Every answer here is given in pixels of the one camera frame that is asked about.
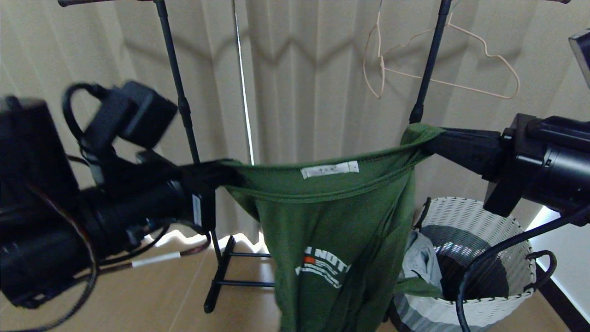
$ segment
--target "basket handle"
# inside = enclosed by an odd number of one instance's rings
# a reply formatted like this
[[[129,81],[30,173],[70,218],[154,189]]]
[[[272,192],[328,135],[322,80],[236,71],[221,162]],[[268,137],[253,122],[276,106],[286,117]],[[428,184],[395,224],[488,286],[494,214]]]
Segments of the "basket handle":
[[[430,209],[430,203],[432,203],[432,198],[430,198],[430,197],[426,198],[426,202],[424,202],[424,205],[423,205],[422,214],[420,214],[420,218],[418,218],[416,225],[414,225],[414,229],[417,229],[417,230],[422,229],[422,222],[424,221],[424,219],[426,219],[426,215],[428,214],[428,209]]]
[[[529,288],[533,288],[533,291],[536,289],[539,289],[539,287],[543,286],[545,284],[545,282],[549,281],[549,278],[551,278],[551,276],[555,272],[555,269],[557,268],[557,257],[555,257],[555,254],[549,250],[541,250],[541,251],[530,253],[530,254],[526,255],[526,259],[537,259],[537,258],[541,258],[543,256],[549,256],[549,267],[548,267],[547,271],[540,278],[537,278],[536,282],[525,286],[525,290],[524,290],[525,292]]]

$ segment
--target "wire hanger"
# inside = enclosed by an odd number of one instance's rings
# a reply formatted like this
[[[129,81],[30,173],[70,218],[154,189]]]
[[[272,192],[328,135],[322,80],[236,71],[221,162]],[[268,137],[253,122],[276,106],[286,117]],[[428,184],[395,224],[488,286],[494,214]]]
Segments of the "wire hanger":
[[[365,54],[363,56],[363,74],[365,76],[365,82],[367,84],[367,86],[369,87],[369,90],[371,90],[371,92],[373,93],[373,95],[375,95],[375,97],[377,97],[377,99],[380,99],[381,96],[383,95],[383,91],[385,88],[385,70],[387,71],[391,71],[393,73],[399,74],[399,75],[403,75],[403,76],[407,76],[407,77],[412,77],[413,79],[422,79],[421,76],[417,76],[417,75],[413,75],[413,74],[408,74],[408,73],[403,73],[401,71],[397,71],[397,70],[393,70],[393,69],[389,69],[387,67],[385,67],[385,62],[384,62],[384,55],[387,54],[388,52],[398,48],[398,47],[406,47],[408,46],[412,40],[420,35],[423,35],[425,33],[428,33],[430,31],[433,31],[434,28],[432,29],[428,29],[425,31],[422,31],[418,34],[413,35],[406,44],[402,45],[402,44],[397,44],[393,47],[391,47],[389,50],[385,51],[384,53],[381,53],[381,26],[380,26],[380,19],[381,19],[381,6],[383,4],[383,0],[381,0],[381,2],[379,3],[379,12],[377,13],[377,22],[375,23],[375,25],[373,26],[373,28],[371,29],[371,31],[369,32],[369,36],[367,37],[367,43],[365,45]],[[474,91],[474,92],[479,92],[482,93],[484,95],[489,95],[489,96],[494,96],[494,97],[498,97],[498,98],[502,98],[502,99],[512,99],[514,98],[518,92],[520,91],[520,78],[518,76],[518,74],[516,73],[516,71],[514,70],[514,68],[508,63],[508,61],[506,61],[506,59],[503,56],[500,55],[490,55],[487,51],[487,43],[486,41],[481,38],[480,36],[469,32],[461,27],[458,27],[456,25],[454,25],[453,23],[451,23],[451,20],[453,19],[453,11],[455,6],[452,8],[450,14],[449,14],[449,18],[448,21],[446,23],[446,27],[451,27],[455,30],[459,30],[477,40],[479,40],[482,44],[483,44],[483,49],[484,49],[484,53],[486,55],[486,57],[488,58],[499,58],[505,65],[506,67],[508,67],[508,69],[510,70],[510,72],[512,73],[512,75],[514,76],[514,78],[516,79],[516,90],[514,91],[514,93],[511,96],[504,96],[504,95],[499,95],[497,93],[493,93],[493,92],[487,92],[487,91],[483,91],[480,89],[476,89],[473,87],[468,87],[468,86],[463,86],[463,85],[459,85],[459,84],[455,84],[455,83],[449,83],[449,82],[444,82],[444,81],[440,81],[440,80],[435,80],[435,79],[431,79],[432,82],[436,82],[436,83],[441,83],[441,84],[445,84],[445,85],[449,85],[449,86],[453,86],[453,87],[458,87],[461,89],[466,89],[469,91]],[[367,54],[367,49],[369,48],[369,42],[371,40],[371,35],[373,34],[373,32],[377,30],[377,54],[378,54],[378,59],[379,59],[379,65],[381,67],[381,89],[379,91],[379,93],[375,92],[375,90],[373,89],[373,87],[371,86],[371,84],[369,83],[369,79],[367,77],[367,73],[366,73],[366,54]]]

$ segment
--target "floor tile grout line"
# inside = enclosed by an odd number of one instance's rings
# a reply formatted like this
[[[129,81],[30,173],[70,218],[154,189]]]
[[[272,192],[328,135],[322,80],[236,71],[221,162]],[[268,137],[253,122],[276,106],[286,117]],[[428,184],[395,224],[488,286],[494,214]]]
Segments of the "floor tile grout line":
[[[170,328],[168,329],[168,332],[172,331],[172,328],[174,327],[174,324],[176,323],[176,320],[178,319],[178,316],[181,313],[182,307],[184,307],[184,304],[186,302],[186,298],[188,298],[188,295],[191,293],[192,286],[195,284],[196,276],[201,271],[201,268],[203,267],[203,264],[205,263],[205,260],[207,259],[207,254],[209,254],[209,252],[206,252],[206,255],[203,257],[201,264],[199,264],[199,267],[196,269],[195,275],[192,276],[191,285],[186,290],[186,294],[181,301],[181,305],[180,305],[180,307],[178,307],[178,310],[176,311],[176,314],[174,315],[174,319],[172,320],[172,323],[170,323]]]

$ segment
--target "tile floor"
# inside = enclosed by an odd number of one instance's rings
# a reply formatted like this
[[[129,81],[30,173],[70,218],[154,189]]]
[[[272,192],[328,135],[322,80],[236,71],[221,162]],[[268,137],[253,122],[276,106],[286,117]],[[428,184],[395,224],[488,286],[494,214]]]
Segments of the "tile floor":
[[[177,238],[150,250],[153,256],[187,247]],[[237,250],[251,252],[246,242]],[[264,246],[254,246],[264,251]],[[272,289],[224,286],[212,314],[203,312],[216,261],[212,248],[174,261],[126,270],[99,279],[88,303],[60,332],[217,332],[278,331],[280,312]],[[233,258],[227,278],[272,281],[270,259]],[[0,297],[0,330],[35,327],[66,312],[80,294],[71,289],[38,310],[25,311]],[[391,323],[378,332],[394,332]],[[498,323],[494,332],[562,332],[567,326],[540,294],[527,300],[512,315]]]

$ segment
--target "curtain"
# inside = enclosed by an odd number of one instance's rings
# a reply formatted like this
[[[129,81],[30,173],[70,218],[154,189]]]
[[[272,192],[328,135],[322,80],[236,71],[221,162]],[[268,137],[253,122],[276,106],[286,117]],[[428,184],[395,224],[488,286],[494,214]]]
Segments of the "curtain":
[[[522,85],[503,100],[431,83],[423,122],[437,126],[502,131],[515,114],[562,115],[588,121],[590,93],[567,38],[590,23],[590,4],[549,1],[455,2],[453,23],[486,39],[503,55]],[[231,1],[174,0],[168,11],[202,160],[250,160],[242,78]],[[384,1],[384,48],[435,25],[439,0]],[[72,82],[111,86],[138,80],[172,101],[176,93],[156,8],[121,0],[61,8],[57,1],[4,0],[1,8],[0,92],[47,100],[68,153],[77,145],[60,111]],[[245,100],[256,163],[321,160],[399,144],[415,103],[419,80],[386,73],[383,96],[367,88],[362,71],[369,31],[379,1],[236,0]],[[385,57],[387,67],[421,76],[432,33]],[[381,81],[376,41],[368,47],[367,74]],[[514,78],[481,44],[446,29],[433,78],[510,95]],[[87,123],[97,103],[76,97],[74,109]],[[137,148],[117,142],[133,158]],[[180,164],[191,161],[179,116],[157,151]],[[90,173],[75,165],[83,185]],[[419,206],[427,196],[482,200],[487,183],[433,156],[417,168]],[[539,210],[521,201],[514,215],[526,226]],[[220,235],[241,232],[253,242],[257,223],[223,190],[218,191]]]

